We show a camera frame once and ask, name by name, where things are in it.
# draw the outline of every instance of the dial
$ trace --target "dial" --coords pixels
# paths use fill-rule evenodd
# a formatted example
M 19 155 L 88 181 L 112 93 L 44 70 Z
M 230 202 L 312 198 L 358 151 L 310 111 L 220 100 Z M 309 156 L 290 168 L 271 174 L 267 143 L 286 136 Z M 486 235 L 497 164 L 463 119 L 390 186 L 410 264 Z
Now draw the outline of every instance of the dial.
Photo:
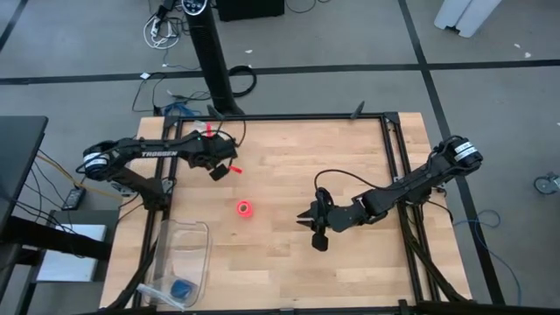
M 183 10 L 188 15 L 199 15 L 206 7 L 208 0 L 181 0 Z

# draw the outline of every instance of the black desk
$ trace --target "black desk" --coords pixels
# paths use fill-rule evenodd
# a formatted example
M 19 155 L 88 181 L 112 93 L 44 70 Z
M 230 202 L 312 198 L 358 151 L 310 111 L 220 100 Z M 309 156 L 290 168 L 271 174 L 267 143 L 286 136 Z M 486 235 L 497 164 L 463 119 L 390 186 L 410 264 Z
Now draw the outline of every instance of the black desk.
M 43 116 L 0 117 L 0 189 L 17 200 L 43 136 L 48 119 Z M 0 199 L 0 231 L 14 209 L 14 202 Z
M 15 265 L 38 266 L 41 249 L 100 261 L 107 261 L 110 256 L 110 242 L 62 232 L 12 215 L 45 135 L 47 121 L 42 116 L 0 116 L 0 301 Z M 22 245 L 39 250 L 23 249 Z
M 43 116 L 0 117 L 0 193 L 6 197 L 0 199 L 0 231 L 4 231 L 11 217 L 15 206 L 12 200 L 17 200 L 21 193 L 43 141 L 47 122 Z M 21 252 L 21 244 L 0 244 L 0 301 Z

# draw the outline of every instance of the black box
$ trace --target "black box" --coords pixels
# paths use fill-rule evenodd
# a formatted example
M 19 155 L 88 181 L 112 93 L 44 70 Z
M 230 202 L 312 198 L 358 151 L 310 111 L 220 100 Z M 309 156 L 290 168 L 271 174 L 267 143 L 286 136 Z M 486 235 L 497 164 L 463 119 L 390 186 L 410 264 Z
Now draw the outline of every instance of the black box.
M 284 14 L 284 0 L 216 0 L 221 21 L 277 17 Z

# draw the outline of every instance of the floor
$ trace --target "floor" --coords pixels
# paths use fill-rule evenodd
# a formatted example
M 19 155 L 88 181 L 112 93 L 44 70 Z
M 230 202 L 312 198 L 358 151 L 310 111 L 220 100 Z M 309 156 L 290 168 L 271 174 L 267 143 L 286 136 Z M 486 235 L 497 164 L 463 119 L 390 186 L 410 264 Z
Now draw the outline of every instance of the floor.
M 155 8 L 158 1 L 151 1 Z M 312 4 L 288 1 L 297 10 Z M 468 177 L 468 188 L 448 185 L 456 221 L 466 218 L 462 201 L 467 211 L 500 213 L 500 227 L 483 227 L 484 236 L 517 275 L 521 304 L 560 307 L 555 276 L 560 195 L 543 196 L 533 188 L 535 177 L 560 172 L 560 146 L 554 145 L 560 131 L 560 2 L 504 0 L 470 39 L 434 27 L 442 2 L 332 0 L 305 14 L 218 22 L 227 64 L 251 65 L 262 74 L 255 91 L 238 104 L 249 114 L 324 113 L 351 112 L 365 101 L 369 112 L 421 112 L 432 144 L 449 132 L 469 137 L 485 162 Z M 48 116 L 42 149 L 70 171 L 89 145 L 135 135 L 139 118 L 149 114 L 130 111 L 138 75 L 180 71 L 162 68 L 163 52 L 144 43 L 140 31 L 149 15 L 147 0 L 0 0 L 0 115 Z M 198 65 L 189 38 L 170 50 L 168 62 Z M 418 62 L 421 66 L 391 70 Z M 105 74 L 124 75 L 115 80 Z M 54 78 L 48 83 L 38 79 L 43 77 Z M 139 109 L 150 108 L 153 84 L 139 95 Z M 234 78 L 233 85 L 242 88 L 247 78 Z M 204 88 L 201 78 L 168 79 L 158 87 L 156 103 L 170 101 L 167 89 L 187 95 Z M 66 194 L 71 186 L 41 166 Z M 51 187 L 39 181 L 54 200 Z M 38 204 L 29 190 L 21 200 Z M 83 208 L 117 205 L 89 194 Z M 456 235 L 472 295 L 492 302 L 469 227 L 456 227 Z M 492 262 L 506 303 L 516 305 L 515 280 L 498 259 Z M 2 314 L 14 312 L 26 272 L 17 267 L 0 304 Z M 91 312 L 101 288 L 101 283 L 41 284 L 29 313 Z

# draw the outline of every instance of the blue object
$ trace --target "blue object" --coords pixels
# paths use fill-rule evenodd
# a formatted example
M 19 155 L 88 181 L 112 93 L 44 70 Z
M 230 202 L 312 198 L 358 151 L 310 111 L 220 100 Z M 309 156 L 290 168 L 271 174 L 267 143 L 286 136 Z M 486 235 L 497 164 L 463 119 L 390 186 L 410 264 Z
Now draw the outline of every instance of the blue object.
M 488 224 L 488 223 L 485 223 L 485 222 L 480 222 L 480 216 L 482 214 L 486 214 L 486 213 L 495 215 L 496 219 L 498 219 L 498 222 L 496 222 L 495 224 Z M 489 227 L 489 228 L 497 228 L 501 224 L 501 217 L 500 217 L 499 213 L 495 212 L 494 210 L 488 209 L 488 210 L 480 211 L 479 213 L 477 213 L 476 220 L 462 220 L 462 221 L 454 223 L 453 226 L 456 227 L 457 225 L 460 225 L 460 224 L 463 224 L 463 223 L 469 223 L 469 222 L 473 222 L 474 224 L 480 224 L 480 225 L 483 225 L 483 226 Z M 502 263 L 504 266 L 506 266 L 506 268 L 509 270 L 511 275 L 514 277 L 515 284 L 517 285 L 517 305 L 521 306 L 521 304 L 522 304 L 522 286 L 519 283 L 519 280 L 517 279 L 517 276 L 515 275 L 514 270 L 511 269 L 511 267 L 509 267 L 509 265 L 501 257 L 499 257 L 492 250 L 490 250 L 490 248 L 487 247 L 487 245 L 480 239 L 478 229 L 475 228 L 474 232 L 476 234 L 476 238 L 479 241 L 480 245 L 482 245 L 488 251 L 488 253 L 490 253 L 490 255 L 492 255 L 500 263 Z
M 175 280 L 171 286 L 171 296 L 178 299 L 186 299 L 193 292 L 193 284 L 186 280 Z
M 186 106 L 186 101 L 176 101 L 164 107 L 164 116 L 168 116 L 174 109 L 180 112 L 180 116 L 202 115 L 199 110 L 192 110 Z

